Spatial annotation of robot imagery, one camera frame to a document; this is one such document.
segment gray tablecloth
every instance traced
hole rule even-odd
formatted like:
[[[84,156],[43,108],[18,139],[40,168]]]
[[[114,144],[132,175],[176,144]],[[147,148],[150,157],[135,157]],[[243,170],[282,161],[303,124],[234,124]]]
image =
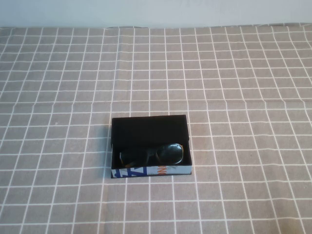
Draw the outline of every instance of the gray tablecloth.
[[[312,233],[312,26],[0,29],[0,233]],[[112,117],[186,114],[193,173],[111,179]]]

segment eyeglasses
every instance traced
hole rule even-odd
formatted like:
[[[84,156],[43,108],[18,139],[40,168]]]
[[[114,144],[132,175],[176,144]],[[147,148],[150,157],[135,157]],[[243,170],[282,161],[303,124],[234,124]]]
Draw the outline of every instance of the eyeglasses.
[[[149,164],[175,165],[183,159],[183,147],[177,143],[157,148],[136,147],[122,151],[119,156],[125,168],[143,167]]]

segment checkered fabric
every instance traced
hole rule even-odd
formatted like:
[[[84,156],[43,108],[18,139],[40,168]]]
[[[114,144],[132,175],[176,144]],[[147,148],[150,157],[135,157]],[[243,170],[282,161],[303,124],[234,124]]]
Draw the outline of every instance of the checkered fabric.
[[[311,24],[1,28],[0,233],[312,233],[311,77]],[[192,175],[110,178],[112,117],[178,114]]]

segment white wall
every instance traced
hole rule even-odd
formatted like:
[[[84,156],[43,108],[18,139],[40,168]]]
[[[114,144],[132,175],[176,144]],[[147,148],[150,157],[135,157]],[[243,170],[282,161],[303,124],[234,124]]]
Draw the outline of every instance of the white wall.
[[[188,27],[312,22],[312,0],[0,0],[0,26]]]

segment open box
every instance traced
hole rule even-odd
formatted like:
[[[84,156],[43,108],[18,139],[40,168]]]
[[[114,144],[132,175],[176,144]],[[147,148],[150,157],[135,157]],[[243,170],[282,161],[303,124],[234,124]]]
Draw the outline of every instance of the open box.
[[[178,143],[183,159],[176,165],[148,164],[125,168],[120,152],[133,147],[157,147]],[[186,175],[192,173],[189,132],[185,115],[124,117],[112,119],[112,178],[137,176]]]

